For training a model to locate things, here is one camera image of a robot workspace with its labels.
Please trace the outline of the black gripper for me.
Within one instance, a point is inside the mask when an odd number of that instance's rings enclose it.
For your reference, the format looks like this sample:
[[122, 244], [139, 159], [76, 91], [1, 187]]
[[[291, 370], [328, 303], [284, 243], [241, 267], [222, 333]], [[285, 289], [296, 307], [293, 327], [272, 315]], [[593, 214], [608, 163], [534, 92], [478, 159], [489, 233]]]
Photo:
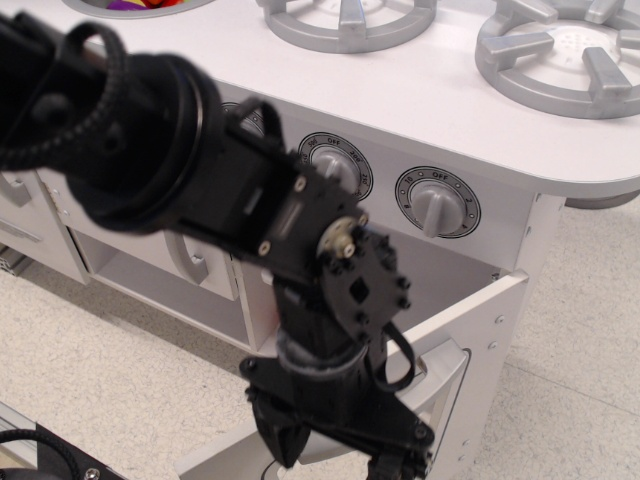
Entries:
[[296, 370], [284, 357], [240, 364], [256, 427], [280, 465], [293, 467], [310, 434], [319, 433], [368, 455], [368, 480], [423, 479], [434, 433], [396, 396], [415, 369], [394, 383], [385, 369], [371, 364], [366, 351], [325, 371]]

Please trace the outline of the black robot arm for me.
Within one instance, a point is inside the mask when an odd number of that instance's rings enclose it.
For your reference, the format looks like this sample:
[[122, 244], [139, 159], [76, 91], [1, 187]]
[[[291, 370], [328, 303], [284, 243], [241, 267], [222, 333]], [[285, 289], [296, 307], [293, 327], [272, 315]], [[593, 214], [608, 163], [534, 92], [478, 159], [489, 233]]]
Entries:
[[277, 354], [240, 370], [277, 463], [319, 433], [367, 454], [372, 479], [426, 476], [433, 431], [397, 396], [412, 375], [386, 375], [389, 343], [415, 364], [393, 322], [409, 281], [355, 197], [285, 149], [270, 104], [225, 112], [180, 57], [22, 12], [1, 20], [1, 167], [62, 173], [103, 228], [184, 234], [273, 274]]

